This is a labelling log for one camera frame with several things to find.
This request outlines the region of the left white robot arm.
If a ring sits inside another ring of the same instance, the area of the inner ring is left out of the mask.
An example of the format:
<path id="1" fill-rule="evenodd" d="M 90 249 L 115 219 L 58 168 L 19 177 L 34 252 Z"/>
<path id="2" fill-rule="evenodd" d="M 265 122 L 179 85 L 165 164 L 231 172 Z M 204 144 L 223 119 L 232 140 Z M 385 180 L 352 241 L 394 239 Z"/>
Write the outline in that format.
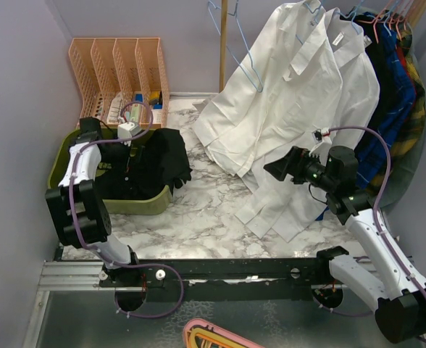
<path id="1" fill-rule="evenodd" d="M 104 138 L 97 118 L 83 118 L 79 127 L 68 149 L 63 178 L 45 193 L 51 219 L 63 245 L 91 252 L 104 262 L 107 274 L 133 286 L 141 277 L 139 259 L 112 235 L 109 212 L 96 185 L 99 165 L 109 163 L 111 169 L 121 171 L 130 159 L 130 147 L 118 138 Z"/>

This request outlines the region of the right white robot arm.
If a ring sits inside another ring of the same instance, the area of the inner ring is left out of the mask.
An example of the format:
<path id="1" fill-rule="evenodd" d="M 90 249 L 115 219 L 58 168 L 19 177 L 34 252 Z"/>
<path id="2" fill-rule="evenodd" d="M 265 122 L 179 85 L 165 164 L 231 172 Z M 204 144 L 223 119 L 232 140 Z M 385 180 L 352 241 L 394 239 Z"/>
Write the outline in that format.
<path id="1" fill-rule="evenodd" d="M 278 181 L 287 175 L 293 184 L 308 183 L 325 193 L 330 211 L 356 237 L 375 267 L 372 275 L 340 247 L 318 252 L 315 278 L 321 283 L 334 279 L 349 287 L 372 311 L 377 327 L 391 343 L 410 338 L 425 340 L 426 278 L 399 248 L 373 198 L 356 186 L 358 161 L 345 146 L 330 149 L 327 162 L 297 146 L 264 169 Z"/>

